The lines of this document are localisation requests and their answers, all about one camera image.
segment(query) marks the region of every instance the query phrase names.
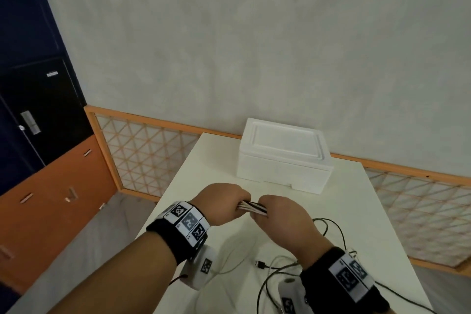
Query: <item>wooden frame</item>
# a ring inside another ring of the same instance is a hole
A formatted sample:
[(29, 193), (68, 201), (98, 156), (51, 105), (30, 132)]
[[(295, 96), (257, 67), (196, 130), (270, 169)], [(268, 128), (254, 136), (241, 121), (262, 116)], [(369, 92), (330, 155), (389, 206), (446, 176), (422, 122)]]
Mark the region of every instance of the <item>wooden frame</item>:
[[(118, 191), (127, 195), (146, 198), (154, 202), (158, 202), (159, 198), (157, 198), (156, 196), (144, 194), (142, 192), (125, 189), (122, 186), (120, 176), (116, 170), (115, 163), (113, 162), (113, 157), (111, 156), (111, 153), (108, 149), (106, 140), (103, 137), (103, 133), (101, 132), (101, 128), (100, 128), (100, 125), (98, 124), (95, 114), (103, 114), (105, 116), (122, 118), (122, 119), (135, 121), (139, 123), (146, 123), (146, 124), (150, 124), (157, 127), (176, 129), (183, 132), (191, 132), (191, 133), (196, 133), (196, 134), (210, 133), (210, 134), (222, 135), (224, 137), (231, 137), (231, 138), (236, 138), (236, 139), (242, 138), (241, 135), (237, 135), (237, 134), (224, 133), (224, 132), (219, 132), (219, 131), (215, 131), (215, 130), (211, 130), (207, 128), (188, 126), (181, 123), (174, 123), (174, 122), (170, 122), (166, 120), (138, 116), (135, 114), (124, 113), (124, 112), (120, 112), (120, 111), (112, 110), (112, 109), (106, 109), (106, 108), (100, 108), (100, 107), (94, 107), (94, 106), (85, 106), (84, 109), (90, 121), (93, 132), (95, 133), (97, 137), (98, 144), (103, 153), (103, 156), (105, 157), (106, 163), (110, 169), (111, 175), (113, 176), (113, 180), (115, 181)], [(379, 162), (375, 160), (361, 159), (357, 157), (351, 157), (351, 156), (340, 155), (340, 154), (335, 154), (335, 153), (331, 153), (331, 156), (340, 158), (340, 159), (359, 162), (365, 168), (374, 168), (378, 170), (390, 171), (393, 173), (399, 173), (399, 174), (404, 174), (404, 175), (409, 175), (409, 176), (423, 177), (423, 178), (428, 178), (430, 180), (435, 180), (435, 181), (444, 182), (444, 183), (455, 183), (458, 185), (471, 186), (471, 178), (464, 177), (464, 176), (436, 173), (436, 172), (428, 171), (428, 170), (409, 168), (409, 167), (404, 167), (401, 165), (388, 164), (388, 163), (383, 163), (383, 162)], [(430, 263), (430, 262), (423, 261), (416, 258), (409, 258), (409, 259), (411, 263), (414, 265), (418, 265), (418, 266), (426, 267), (430, 269), (436, 269), (439, 271), (453, 273), (457, 275), (466, 275), (466, 276), (471, 277), (471, 257), (468, 258), (466, 261), (462, 262), (461, 264), (459, 264), (458, 266), (456, 266), (456, 268), (451, 268), (446, 265), (437, 264), (437, 263)]]

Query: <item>tool in hands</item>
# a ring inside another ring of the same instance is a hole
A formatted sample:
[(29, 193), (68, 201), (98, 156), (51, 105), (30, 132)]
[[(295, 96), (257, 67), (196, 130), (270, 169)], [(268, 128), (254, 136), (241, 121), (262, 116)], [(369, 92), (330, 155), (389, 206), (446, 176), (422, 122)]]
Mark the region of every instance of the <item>tool in hands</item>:
[(244, 211), (255, 212), (256, 214), (267, 216), (267, 209), (263, 205), (260, 205), (256, 202), (241, 201), (239, 202), (237, 208)]

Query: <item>floor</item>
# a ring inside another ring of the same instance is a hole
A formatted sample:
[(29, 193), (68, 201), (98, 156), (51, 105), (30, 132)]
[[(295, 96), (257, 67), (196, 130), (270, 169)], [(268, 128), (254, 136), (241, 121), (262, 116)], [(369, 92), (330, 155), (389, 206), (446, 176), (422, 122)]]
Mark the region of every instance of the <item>floor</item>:
[[(115, 194), (8, 314), (45, 314), (78, 283), (128, 245), (154, 209), (151, 201)], [(435, 311), (471, 312), (471, 278), (415, 267)]]
[(8, 311), (45, 314), (77, 284), (131, 243), (155, 207), (116, 193)]

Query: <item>white foam box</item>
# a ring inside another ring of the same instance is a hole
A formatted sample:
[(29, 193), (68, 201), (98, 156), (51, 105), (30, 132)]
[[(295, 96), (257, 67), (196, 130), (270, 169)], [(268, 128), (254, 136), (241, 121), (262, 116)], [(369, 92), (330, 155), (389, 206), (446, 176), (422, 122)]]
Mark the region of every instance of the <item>white foam box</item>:
[(332, 171), (321, 131), (247, 120), (239, 147), (238, 177), (320, 194)]

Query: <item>black door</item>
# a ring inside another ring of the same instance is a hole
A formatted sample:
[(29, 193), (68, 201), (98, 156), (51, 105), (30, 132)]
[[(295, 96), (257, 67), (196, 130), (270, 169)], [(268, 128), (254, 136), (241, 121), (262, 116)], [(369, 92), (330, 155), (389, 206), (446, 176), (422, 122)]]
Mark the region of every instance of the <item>black door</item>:
[(13, 68), (0, 93), (46, 165), (92, 134), (62, 59)]

